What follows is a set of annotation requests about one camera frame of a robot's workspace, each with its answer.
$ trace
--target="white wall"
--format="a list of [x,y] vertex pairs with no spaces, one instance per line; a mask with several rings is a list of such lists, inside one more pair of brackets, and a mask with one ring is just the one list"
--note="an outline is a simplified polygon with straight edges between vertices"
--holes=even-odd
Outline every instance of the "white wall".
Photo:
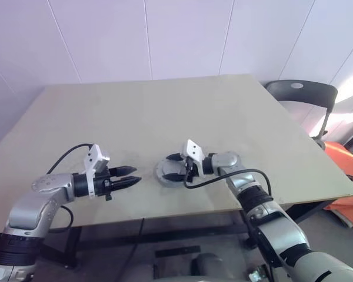
[[[0,140],[45,85],[253,73],[330,83],[353,129],[353,0],[0,0]],[[310,132],[318,107],[286,103]]]

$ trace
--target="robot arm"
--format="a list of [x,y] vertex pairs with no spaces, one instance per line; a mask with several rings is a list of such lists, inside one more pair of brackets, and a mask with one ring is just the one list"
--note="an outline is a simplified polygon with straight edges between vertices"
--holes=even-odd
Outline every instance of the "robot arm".
[[0,281],[28,282],[34,276],[35,262],[43,240],[57,210],[75,197],[105,196],[132,186],[140,177],[121,177],[136,170],[121,166],[109,169],[107,154],[93,145],[85,158],[86,171],[82,174],[47,174],[32,184],[32,191],[22,196],[13,206],[0,241]]
[[[200,187],[199,184],[189,186],[187,182],[192,182],[193,177],[202,176],[201,172],[224,176],[245,169],[236,153],[209,154],[205,157],[201,148],[191,140],[187,141],[182,153],[170,155],[167,159],[182,160],[185,174],[178,177],[171,173],[164,175],[164,178],[169,181],[184,179],[187,188]],[[225,179],[240,202],[257,246],[270,266],[283,267],[294,282],[353,282],[353,268],[329,254],[312,251],[302,229],[263,190],[251,173]]]

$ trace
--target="orange object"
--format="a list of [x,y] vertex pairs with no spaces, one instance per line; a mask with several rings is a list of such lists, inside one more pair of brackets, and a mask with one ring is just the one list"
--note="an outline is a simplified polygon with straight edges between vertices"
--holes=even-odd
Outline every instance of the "orange object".
[[[343,145],[333,142],[325,143],[325,153],[336,163],[345,174],[353,176],[353,154]],[[341,198],[325,208],[337,210],[353,223],[353,197]]]

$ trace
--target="gray floor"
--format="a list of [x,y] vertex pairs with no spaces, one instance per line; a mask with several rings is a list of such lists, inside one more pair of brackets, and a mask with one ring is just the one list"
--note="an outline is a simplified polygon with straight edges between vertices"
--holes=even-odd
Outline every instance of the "gray floor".
[[[179,217],[146,220],[144,233],[170,229],[196,228],[211,225],[231,224],[237,217],[232,213],[209,214],[192,217]],[[86,228],[82,239],[123,236],[136,234],[140,222],[94,226]],[[324,251],[353,267],[353,229],[344,227],[329,212],[321,211],[303,221],[300,226],[306,232],[314,250]],[[168,258],[155,258],[154,252],[183,246],[201,246],[202,252],[219,255],[231,273],[238,278],[247,277],[248,270],[264,263],[258,250],[248,251],[242,245],[246,236],[212,236],[193,240],[170,241],[167,243],[142,244],[138,247],[130,268],[140,264],[156,264],[161,277],[183,276],[189,274],[190,262],[198,254],[188,254]],[[64,238],[52,236],[48,243],[63,248]],[[34,282],[37,281],[114,281],[119,268],[129,254],[131,246],[100,249],[79,253],[81,265],[76,270],[67,270],[47,261],[40,261]],[[277,270],[278,281],[290,281],[286,273]]]

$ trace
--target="table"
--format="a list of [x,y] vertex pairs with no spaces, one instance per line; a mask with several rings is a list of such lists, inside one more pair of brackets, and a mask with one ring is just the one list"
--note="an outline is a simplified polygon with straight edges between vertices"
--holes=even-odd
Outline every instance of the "table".
[[[157,162],[189,138],[206,153],[233,150],[246,167],[263,170],[280,204],[353,195],[344,173],[250,75],[55,85],[0,143],[0,232],[32,181],[85,142],[107,150],[110,166],[137,167],[133,175],[142,181],[110,202],[86,197],[69,204],[74,226],[240,209],[224,181],[187,190],[162,187],[154,177]],[[55,172],[81,171],[84,154],[71,154]],[[52,227],[68,221],[59,212]]]

